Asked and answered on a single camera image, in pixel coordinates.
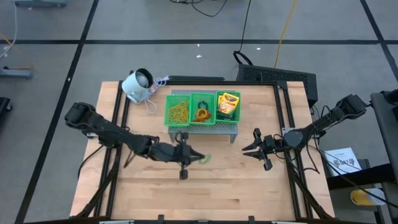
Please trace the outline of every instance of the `black cable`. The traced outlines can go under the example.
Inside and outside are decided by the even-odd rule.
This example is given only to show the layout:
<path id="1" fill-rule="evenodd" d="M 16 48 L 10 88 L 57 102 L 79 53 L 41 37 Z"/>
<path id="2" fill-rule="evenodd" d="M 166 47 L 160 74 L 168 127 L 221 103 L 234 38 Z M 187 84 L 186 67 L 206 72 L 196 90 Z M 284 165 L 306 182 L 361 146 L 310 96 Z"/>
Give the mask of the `black cable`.
<path id="1" fill-rule="evenodd" d="M 330 161 L 326 161 L 326 162 L 328 162 L 329 164 L 333 165 L 334 167 L 336 167 L 336 168 L 339 169 L 340 171 L 343 171 L 343 172 L 346 173 L 346 174 L 349 173 L 349 172 L 347 172 L 347 171 L 345 171 L 345 170 L 342 170 L 341 168 L 339 168 L 338 166 L 336 166 L 334 163 L 332 163 L 332 162 L 330 162 Z"/>
<path id="2" fill-rule="evenodd" d="M 317 106 L 313 105 L 312 108 L 315 108 L 315 109 L 316 109 L 317 115 L 318 115 L 318 119 L 321 118 L 321 116 L 319 115 L 319 111 L 318 111 Z"/>
<path id="3" fill-rule="evenodd" d="M 329 116 L 331 116 L 331 114 L 330 114 L 330 108 L 329 108 L 329 106 L 328 105 L 324 105 L 323 107 L 322 107 L 322 112 L 321 112 L 321 116 L 320 116 L 320 118 L 321 117 L 323 117 L 323 111 L 325 110 L 325 108 L 327 108 L 328 109 L 328 111 L 329 111 Z"/>
<path id="4" fill-rule="evenodd" d="M 122 133 L 120 133 L 119 131 L 113 131 L 113 130 L 109 130 L 109 129 L 95 129 L 94 127 L 90 127 L 88 129 L 82 129 L 82 131 L 86 132 L 86 133 L 94 133 L 97 134 L 98 132 L 108 132 L 108 133 L 114 133 L 117 134 L 119 136 L 121 136 L 122 138 L 124 138 L 126 140 L 126 142 L 129 142 L 129 139 L 127 137 L 125 137 Z"/>
<path id="5" fill-rule="evenodd" d="M 242 50 L 243 39 L 244 39 L 244 31 L 246 30 L 246 23 L 248 21 L 250 4 L 251 4 L 251 0 L 249 0 L 248 10 L 246 11 L 246 18 L 244 19 L 243 33 L 242 33 L 242 39 L 241 39 L 241 47 L 239 48 L 238 52 L 240 52 Z"/>
<path id="6" fill-rule="evenodd" d="M 135 154 L 132 155 L 132 157 L 130 158 L 131 154 L 132 154 L 132 150 L 130 150 L 129 155 L 127 156 L 127 159 L 124 162 L 123 168 L 126 168 L 130 164 L 130 162 L 135 158 L 135 156 L 136 156 Z"/>
<path id="7" fill-rule="evenodd" d="M 85 163 L 87 162 L 87 160 L 90 159 L 91 157 L 93 157 L 100 149 L 102 149 L 102 147 L 104 147 L 104 145 L 101 145 L 99 148 L 97 148 L 93 153 L 91 153 L 91 154 L 80 164 L 79 171 L 78 171 L 78 173 L 77 173 L 77 179 L 79 179 L 81 168 L 83 168 L 83 166 L 85 165 Z"/>
<path id="8" fill-rule="evenodd" d="M 199 0 L 197 2 L 188 2 L 188 0 L 185 1 L 173 1 L 173 0 L 169 0 L 172 3 L 177 3 L 177 4 L 198 4 L 201 3 L 203 0 Z"/>
<path id="9" fill-rule="evenodd" d="M 178 140 L 177 139 L 177 137 L 178 137 L 178 135 L 180 135 L 180 139 L 182 138 L 181 136 L 182 136 L 182 132 L 181 131 L 179 131 L 177 134 L 175 134 L 175 136 L 174 136 L 174 140 L 175 140 L 175 142 L 177 142 L 177 143 L 182 143 L 180 140 Z"/>
<path id="10" fill-rule="evenodd" d="M 222 7 L 221 7 L 221 8 L 219 9 L 219 11 L 218 11 L 216 14 L 214 14 L 214 15 L 206 14 L 206 13 L 200 11 L 199 9 L 197 9 L 197 8 L 194 6 L 194 4 L 197 3 L 197 2 L 193 2 L 193 0 L 192 0 L 192 2 L 191 2 L 191 6 L 192 6 L 192 8 L 194 8 L 196 11 L 200 12 L 201 14 L 203 14 L 203 15 L 205 15 L 205 16 L 207 16 L 207 17 L 215 17 L 215 16 L 217 16 L 217 15 L 221 12 L 221 10 L 224 8 L 226 2 L 227 2 L 227 0 L 224 1 L 224 4 L 222 5 Z"/>
<path id="11" fill-rule="evenodd" d="M 310 154 L 310 151 L 308 150 L 308 141 L 307 141 L 307 143 L 306 143 L 306 148 L 307 148 L 307 154 L 308 154 L 308 156 L 309 156 L 309 158 L 310 158 L 310 160 L 311 160 L 311 162 L 312 162 L 312 165 L 314 166 L 314 168 L 305 168 L 303 171 L 306 171 L 306 170 L 313 170 L 313 171 L 315 171 L 315 172 L 317 172 L 318 174 L 320 174 L 319 173 L 319 170 L 318 170 L 318 167 L 317 167 L 317 165 L 315 165 L 315 162 L 313 161 L 313 159 L 312 159 L 312 156 L 311 156 L 311 154 Z"/>
<path id="12" fill-rule="evenodd" d="M 275 152 L 274 154 L 275 154 L 275 156 L 278 157 L 279 159 L 286 159 L 286 158 L 284 158 L 284 157 L 278 156 L 278 154 L 276 154 L 276 152 Z"/>
<path id="13" fill-rule="evenodd" d="M 275 136 L 278 136 L 278 137 L 280 137 L 280 139 L 283 139 L 283 137 L 280 134 L 274 134 L 274 136 L 273 136 L 274 140 L 276 140 Z"/>
<path id="14" fill-rule="evenodd" d="M 352 166 L 352 165 L 350 165 L 350 164 L 347 164 L 345 161 L 342 161 L 341 159 L 339 159 L 339 158 L 337 158 L 337 157 L 335 157 L 335 156 L 332 156 L 332 155 L 329 154 L 327 151 L 324 151 L 324 150 L 320 149 L 318 146 L 317 146 L 318 148 L 315 148 L 315 147 L 313 147 L 313 146 L 310 146 L 310 147 L 312 147 L 312 148 L 315 149 L 315 150 L 321 151 L 321 152 L 323 152 L 323 153 L 325 153 L 325 154 L 328 154 L 330 157 L 332 157 L 332 158 L 334 158 L 334 159 L 337 159 L 338 161 L 340 161 L 340 162 L 343 163 L 344 165 L 350 166 L 350 167 L 355 168 L 355 169 L 357 169 L 357 170 L 361 170 L 361 169 L 358 168 L 358 167 L 355 167 L 355 166 Z"/>

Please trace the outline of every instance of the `black metal frame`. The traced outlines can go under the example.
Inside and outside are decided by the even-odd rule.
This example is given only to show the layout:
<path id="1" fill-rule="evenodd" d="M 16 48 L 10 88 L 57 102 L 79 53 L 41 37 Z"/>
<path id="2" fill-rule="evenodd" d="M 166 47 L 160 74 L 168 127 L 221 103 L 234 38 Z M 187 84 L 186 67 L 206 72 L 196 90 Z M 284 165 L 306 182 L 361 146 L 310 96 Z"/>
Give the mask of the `black metal frame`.
<path id="1" fill-rule="evenodd" d="M 280 101 L 280 95 L 279 95 L 279 88 L 281 88 L 284 93 L 285 104 L 286 104 L 287 115 L 288 115 L 290 127 L 294 128 L 294 126 L 295 126 L 293 111 L 292 111 L 292 106 L 290 104 L 290 97 L 289 97 L 289 92 L 287 89 L 286 81 L 282 81 L 282 82 L 252 82 L 252 81 L 243 81 L 243 82 L 219 81 L 219 82 L 215 82 L 214 80 L 209 80 L 209 81 L 206 81 L 206 80 L 199 80 L 199 81 L 175 80 L 175 81 L 173 81 L 173 80 L 171 80 L 171 81 L 167 82 L 167 85 L 264 85 L 264 86 L 272 86 L 274 89 L 274 94 L 275 94 L 275 102 L 276 102 L 277 114 L 278 114 L 278 119 L 279 119 L 280 131 L 282 133 L 282 128 L 285 127 L 285 121 L 284 121 L 284 115 L 283 115 L 283 110 L 282 110 L 282 103 Z M 113 111 L 112 122 L 114 122 L 114 123 L 116 123 L 117 117 L 119 114 L 120 101 L 121 101 L 121 81 L 119 82 L 118 94 L 116 95 L 116 102 L 115 102 L 115 107 L 114 107 L 114 111 Z M 126 98 L 126 100 L 124 102 L 121 127 L 126 127 L 128 110 L 129 110 L 129 100 Z M 297 157 L 297 166 L 299 169 L 302 169 L 303 164 L 302 164 L 301 155 L 297 151 L 295 151 L 294 153 L 295 153 L 295 156 Z M 106 177 L 106 174 L 108 173 L 110 155 L 111 155 L 111 149 L 109 150 L 109 156 L 106 155 L 104 158 L 104 165 L 103 165 L 103 170 L 101 173 L 101 180 L 103 177 Z M 121 147 L 116 149 L 115 157 L 121 157 Z M 299 173 L 299 176 L 300 176 L 300 179 L 303 181 L 303 183 L 305 183 L 304 174 L 301 172 L 301 173 Z M 116 191 L 117 180 L 118 180 L 118 175 L 116 174 L 115 178 L 112 180 L 111 187 L 109 190 L 108 203 L 107 203 L 107 207 L 106 207 L 106 217 L 108 217 L 108 218 L 111 218 L 111 215 L 112 215 L 113 201 L 114 201 L 114 195 L 115 195 L 115 191 Z M 290 191 L 292 194 L 294 215 L 295 215 L 295 219 L 297 220 L 297 219 L 301 218 L 299 198 L 297 196 L 297 189 L 296 189 L 295 182 L 293 181 L 293 179 L 290 176 L 289 176 L 289 185 L 290 185 Z M 304 203 L 305 203 L 305 210 L 306 210 L 307 218 L 313 218 L 311 206 L 306 198 L 304 198 Z M 98 202 L 98 204 L 97 204 L 97 207 L 96 207 L 96 210 L 94 213 L 95 217 L 98 217 L 100 215 L 100 209 L 101 209 L 101 201 Z M 149 222 L 163 223 L 164 216 L 159 215 L 158 220 L 139 220 L 139 221 L 146 222 L 146 223 L 149 223 Z M 196 221 L 187 220 L 187 221 L 166 221 L 166 222 L 192 223 L 192 222 L 196 222 Z M 247 221 L 233 221 L 233 222 L 231 222 L 231 221 L 227 221 L 227 222 L 211 221 L 211 222 L 212 223 L 227 223 L 227 222 L 228 223 L 247 223 Z"/>

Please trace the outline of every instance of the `floor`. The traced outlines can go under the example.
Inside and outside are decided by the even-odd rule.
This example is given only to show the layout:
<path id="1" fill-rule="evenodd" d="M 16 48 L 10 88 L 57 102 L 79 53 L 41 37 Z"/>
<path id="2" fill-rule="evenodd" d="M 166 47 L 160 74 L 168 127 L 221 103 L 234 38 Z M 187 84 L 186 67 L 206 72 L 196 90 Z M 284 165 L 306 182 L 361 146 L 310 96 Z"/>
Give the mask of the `floor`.
<path id="1" fill-rule="evenodd" d="M 45 142 L 48 133 L 53 138 L 25 221 L 68 217 L 86 139 L 66 127 L 63 116 L 75 101 L 95 105 L 102 81 L 124 79 L 138 68 L 156 77 L 235 80 L 238 64 L 232 53 L 239 49 L 248 2 L 230 0 L 216 17 L 167 0 L 69 0 L 65 8 L 18 7 L 17 47 L 31 58 L 35 73 L 31 80 L 0 79 L 0 96 L 10 98 L 14 107 L 0 132 L 0 223 L 15 222 L 42 146 L 50 142 Z M 222 4 L 205 0 L 197 8 L 213 13 Z M 245 39 L 255 41 L 244 44 L 242 52 L 255 65 L 274 65 L 291 6 L 291 0 L 251 3 Z M 368 101 L 371 93 L 395 89 L 397 67 L 387 58 L 398 58 L 397 7 L 395 0 L 300 0 L 285 34 L 298 41 L 282 46 L 277 67 L 317 74 L 318 108 L 333 106 L 350 93 Z M 90 10 L 91 26 L 85 29 Z M 0 32 L 12 38 L 10 0 L 0 1 L 0 21 Z M 5 44 L 0 40 L 0 48 Z M 2 67 L 27 64 L 15 52 L 0 61 Z M 322 139 L 323 150 L 342 147 L 352 147 L 357 158 L 369 159 L 372 166 L 388 162 L 372 110 L 335 126 Z M 345 220 L 359 218 L 335 210 Z M 366 216 L 362 221 L 373 218 Z"/>

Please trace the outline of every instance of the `yellow object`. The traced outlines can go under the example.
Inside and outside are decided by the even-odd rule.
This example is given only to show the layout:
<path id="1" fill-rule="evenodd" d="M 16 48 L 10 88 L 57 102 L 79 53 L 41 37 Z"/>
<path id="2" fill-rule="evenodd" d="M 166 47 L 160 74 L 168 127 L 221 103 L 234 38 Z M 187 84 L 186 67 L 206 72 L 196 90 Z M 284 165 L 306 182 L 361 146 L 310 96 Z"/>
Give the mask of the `yellow object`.
<path id="1" fill-rule="evenodd" d="M 189 122 L 187 101 L 183 101 L 169 109 L 169 121 L 172 124 L 186 124 Z"/>
<path id="2" fill-rule="evenodd" d="M 12 47 L 17 53 L 19 53 L 19 55 L 21 55 L 22 57 L 24 57 L 29 63 L 30 66 L 29 67 L 10 67 L 10 69 L 30 69 L 33 70 L 33 63 L 30 60 L 30 58 L 26 55 L 24 55 L 21 51 L 18 50 L 18 48 L 16 46 L 14 46 L 14 44 L 12 44 L 5 35 L 0 34 L 0 37 L 3 38 L 9 45 L 10 47 Z"/>
<path id="3" fill-rule="evenodd" d="M 206 164 L 210 162 L 210 159 L 211 159 L 211 154 L 206 154 L 205 158 L 199 160 L 199 164 Z"/>
<path id="4" fill-rule="evenodd" d="M 218 96 L 218 101 L 217 101 L 217 105 L 218 106 L 220 105 L 222 98 L 223 98 L 223 95 Z"/>
<path id="5" fill-rule="evenodd" d="M 366 189 L 366 191 L 385 199 L 384 192 L 380 189 Z M 362 190 L 353 190 L 349 196 L 351 197 L 351 201 L 356 205 L 375 206 L 385 204 L 383 201 L 363 192 Z"/>
<path id="6" fill-rule="evenodd" d="M 202 118 L 207 118 L 208 112 L 206 109 L 200 108 L 197 112 L 197 118 L 202 119 Z"/>
<path id="7" fill-rule="evenodd" d="M 229 93 L 224 93 L 221 97 L 219 111 L 222 113 L 232 113 L 239 103 L 239 97 Z"/>
<path id="8" fill-rule="evenodd" d="M 285 35 L 285 32 L 286 32 L 286 28 L 287 28 L 287 26 L 289 25 L 290 19 L 292 18 L 292 14 L 293 14 L 293 12 L 294 12 L 294 9 L 296 8 L 296 4 L 297 4 L 297 0 L 293 0 L 293 7 L 292 7 L 292 9 L 290 10 L 289 17 L 288 17 L 287 20 L 286 20 L 286 24 L 285 24 L 284 30 L 282 31 L 282 35 L 280 36 L 280 39 L 279 39 L 278 51 L 277 51 L 277 53 L 276 53 L 276 59 L 275 59 L 274 68 L 276 68 L 276 65 L 278 64 L 280 46 L 282 45 L 282 40 L 284 39 L 284 35 Z"/>

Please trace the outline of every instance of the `metal stand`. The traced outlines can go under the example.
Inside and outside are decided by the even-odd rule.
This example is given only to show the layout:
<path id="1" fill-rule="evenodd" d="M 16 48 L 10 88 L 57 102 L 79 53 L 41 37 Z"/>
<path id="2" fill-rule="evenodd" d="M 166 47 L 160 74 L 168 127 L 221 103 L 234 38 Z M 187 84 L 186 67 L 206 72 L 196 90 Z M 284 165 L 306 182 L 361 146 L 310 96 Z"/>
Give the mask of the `metal stand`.
<path id="1" fill-rule="evenodd" d="M 31 79 L 33 72 L 31 70 L 19 69 L 0 69 L 0 78 L 26 78 Z"/>
<path id="2" fill-rule="evenodd" d="M 65 7 L 67 0 L 13 0 L 16 6 L 24 7 Z"/>
<path id="3" fill-rule="evenodd" d="M 195 93 L 216 93 L 214 90 L 172 90 L 172 94 L 191 94 Z M 172 142 L 174 142 L 175 135 L 179 132 L 187 132 L 189 134 L 224 134 L 229 135 L 229 142 L 232 144 L 235 142 L 236 136 L 238 135 L 238 125 L 229 123 L 216 123 L 212 126 L 204 125 L 190 125 L 188 127 L 181 128 L 169 128 L 169 136 Z"/>

